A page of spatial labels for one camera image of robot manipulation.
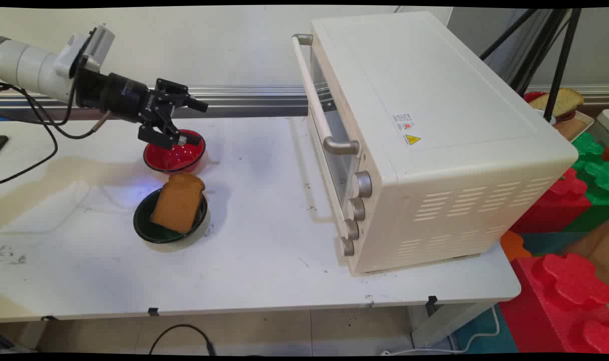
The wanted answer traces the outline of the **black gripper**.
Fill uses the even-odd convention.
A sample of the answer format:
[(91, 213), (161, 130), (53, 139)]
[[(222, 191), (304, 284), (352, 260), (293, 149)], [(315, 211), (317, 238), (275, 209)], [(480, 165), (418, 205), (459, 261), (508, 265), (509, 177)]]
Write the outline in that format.
[(154, 89), (125, 76), (82, 69), (77, 76), (77, 105), (81, 108), (111, 112), (114, 117), (141, 123), (137, 138), (166, 150), (176, 145), (183, 146), (187, 135), (173, 124), (173, 111), (153, 112), (156, 104), (170, 104), (176, 109), (188, 107), (206, 113), (209, 105), (197, 100), (187, 86), (158, 78)]

